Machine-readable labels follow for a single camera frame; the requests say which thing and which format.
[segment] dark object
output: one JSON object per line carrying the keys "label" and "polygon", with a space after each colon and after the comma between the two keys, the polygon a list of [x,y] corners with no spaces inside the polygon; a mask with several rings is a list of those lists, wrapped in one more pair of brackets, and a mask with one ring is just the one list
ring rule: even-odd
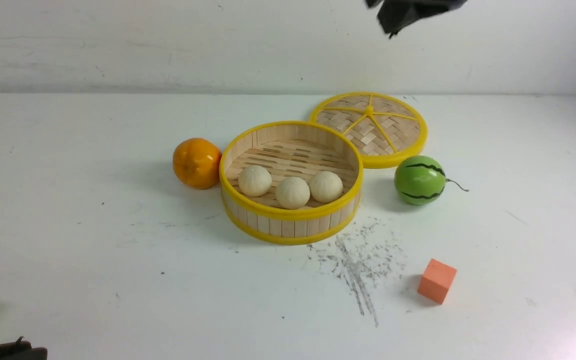
{"label": "dark object", "polygon": [[0,360],[47,360],[48,350],[33,348],[28,341],[19,337],[16,342],[0,344]]}
{"label": "dark object", "polygon": [[418,20],[456,10],[468,0],[365,0],[369,8],[378,6],[377,20],[390,38]]}

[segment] yellow rim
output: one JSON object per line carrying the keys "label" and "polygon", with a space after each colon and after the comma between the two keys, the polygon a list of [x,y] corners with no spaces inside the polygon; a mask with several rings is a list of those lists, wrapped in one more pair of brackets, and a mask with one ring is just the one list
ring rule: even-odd
{"label": "yellow rim", "polygon": [[[246,137],[246,135],[252,132],[256,132],[260,129],[281,125],[312,126],[314,128],[335,135],[339,139],[342,139],[348,146],[350,146],[350,150],[352,150],[355,157],[359,159],[357,180],[355,180],[354,185],[350,187],[350,190],[348,190],[347,193],[343,194],[340,198],[336,199],[333,202],[327,203],[322,206],[314,207],[312,209],[304,209],[304,210],[286,210],[286,209],[279,209],[277,207],[262,205],[260,203],[254,202],[253,200],[250,200],[249,198],[246,198],[246,196],[240,194],[237,190],[235,190],[235,187],[233,187],[233,185],[231,185],[231,182],[228,181],[228,179],[226,178],[226,169],[224,168],[224,159],[226,159],[226,155],[231,151],[233,146],[235,146],[235,144],[237,144],[237,142],[240,141],[240,139]],[[226,150],[223,151],[221,162],[219,163],[219,178],[221,186],[224,188],[224,190],[235,201],[235,203],[240,205],[240,207],[244,208],[245,210],[254,212],[257,215],[261,215],[268,218],[289,220],[289,221],[300,221],[332,214],[337,210],[340,210],[341,208],[345,207],[345,205],[347,205],[349,202],[351,202],[361,189],[362,180],[364,179],[364,164],[362,163],[362,157],[359,154],[357,148],[348,139],[343,137],[339,132],[336,132],[333,129],[330,129],[329,127],[326,127],[324,125],[319,125],[318,123],[309,123],[304,121],[279,121],[279,122],[265,123],[264,125],[253,127],[252,129],[243,132],[241,135],[237,136],[233,141],[231,141],[230,144],[228,144],[228,146],[226,147]]]}
{"label": "yellow rim", "polygon": [[[426,125],[426,121],[424,120],[423,116],[421,116],[421,114],[417,110],[415,110],[413,107],[408,105],[406,102],[403,102],[402,100],[399,100],[398,98],[394,98],[392,96],[384,95],[381,93],[368,92],[368,91],[358,91],[358,92],[342,93],[340,95],[336,95],[336,96],[332,96],[330,98],[327,98],[326,100],[323,100],[319,105],[317,105],[317,107],[315,107],[313,112],[310,114],[310,120],[309,120],[310,123],[318,125],[317,116],[320,112],[322,112],[324,110],[324,108],[327,107],[328,104],[330,104],[334,101],[340,100],[341,98],[346,98],[349,96],[369,96],[370,97],[370,100],[369,100],[370,103],[372,103],[372,100],[374,97],[392,101],[393,103],[397,103],[399,105],[402,105],[402,107],[404,107],[405,109],[407,109],[409,112],[411,112],[414,115],[414,117],[405,116],[405,115],[398,115],[398,114],[393,114],[393,116],[400,117],[403,119],[409,119],[412,121],[417,121],[419,123],[419,137],[416,139],[414,144],[410,145],[409,148],[406,148],[403,151],[397,151],[395,149],[395,147],[393,146],[393,144],[391,143],[389,137],[386,136],[386,134],[384,134],[384,137],[386,138],[386,141],[390,144],[390,146],[393,146],[392,148],[395,151],[395,153],[393,153],[391,155],[364,155],[362,153],[359,153],[359,151],[358,151],[357,153],[359,153],[359,158],[361,159],[361,162],[363,162],[363,167],[365,167],[366,169],[385,169],[385,168],[395,167],[395,166],[398,166],[399,164],[401,164],[407,158],[413,157],[414,155],[419,155],[421,153],[421,151],[423,150],[424,145],[426,143],[426,139],[428,137],[428,126]],[[343,107],[329,107],[328,108],[328,110],[342,110],[342,109],[355,111],[355,112],[357,111],[357,109],[354,109],[354,108],[343,108]],[[382,113],[382,112],[376,112],[375,114],[376,115],[386,115],[386,113]],[[368,117],[370,118],[370,120],[375,125],[377,125],[377,128],[383,133],[383,130],[377,124],[377,121],[375,121],[375,119],[373,118],[374,116],[368,116]]]}
{"label": "yellow rim", "polygon": [[233,215],[231,210],[226,205],[226,200],[224,199],[223,195],[221,196],[221,201],[223,202],[223,207],[224,209],[226,209],[226,215],[228,215],[230,221],[232,221],[232,223],[235,224],[235,226],[239,228],[239,230],[242,230],[244,233],[250,235],[251,237],[272,244],[284,245],[284,246],[297,246],[297,245],[305,245],[320,242],[324,239],[332,237],[334,234],[337,234],[348,224],[350,224],[350,221],[353,220],[353,218],[355,217],[355,213],[357,212],[357,209],[359,209],[359,202],[361,201],[361,199],[357,201],[357,203],[354,205],[354,209],[352,209],[352,213],[350,214],[350,216],[348,216],[348,219],[343,221],[343,223],[339,223],[339,225],[330,228],[326,232],[306,237],[278,237],[254,230],[253,228],[250,228],[248,225],[242,223],[240,219],[238,219],[236,216]]}

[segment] dark stripe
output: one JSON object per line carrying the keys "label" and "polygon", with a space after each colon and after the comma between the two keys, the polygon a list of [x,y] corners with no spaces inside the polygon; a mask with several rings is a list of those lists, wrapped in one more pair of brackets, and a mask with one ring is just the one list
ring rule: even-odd
{"label": "dark stripe", "polygon": [[444,192],[444,189],[445,189],[445,188],[446,188],[445,186],[442,187],[442,188],[441,188],[441,191],[439,191],[438,193],[434,193],[434,194],[432,194],[432,195],[430,195],[430,196],[425,196],[425,194],[409,194],[409,193],[405,193],[405,192],[402,192],[402,194],[404,194],[405,196],[407,196],[407,197],[409,197],[409,198],[412,198],[412,199],[426,199],[426,200],[430,200],[430,199],[438,198],[438,197]]}
{"label": "dark stripe", "polygon": [[436,171],[437,173],[443,175],[443,177],[446,177],[446,174],[444,173],[444,169],[442,169],[441,167],[437,167],[434,165],[429,165],[429,164],[412,164],[406,167],[425,167],[426,169],[432,169],[434,171]]}

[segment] lid center knob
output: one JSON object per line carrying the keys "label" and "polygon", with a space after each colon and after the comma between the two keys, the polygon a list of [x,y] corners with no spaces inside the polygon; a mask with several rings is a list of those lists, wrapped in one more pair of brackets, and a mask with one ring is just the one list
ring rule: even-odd
{"label": "lid center knob", "polygon": [[372,105],[368,105],[366,106],[366,110],[363,112],[363,114],[367,117],[373,117],[375,114],[375,108]]}

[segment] watermelon stem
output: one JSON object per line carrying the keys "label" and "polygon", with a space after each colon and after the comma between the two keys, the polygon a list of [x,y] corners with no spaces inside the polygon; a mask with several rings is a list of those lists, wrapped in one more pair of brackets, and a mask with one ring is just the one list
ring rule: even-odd
{"label": "watermelon stem", "polygon": [[446,178],[446,182],[457,184],[457,186],[459,187],[459,189],[462,189],[462,191],[465,191],[466,193],[470,191],[469,189],[464,189],[464,188],[462,187],[462,185],[459,185],[459,182],[450,180],[450,178]]}

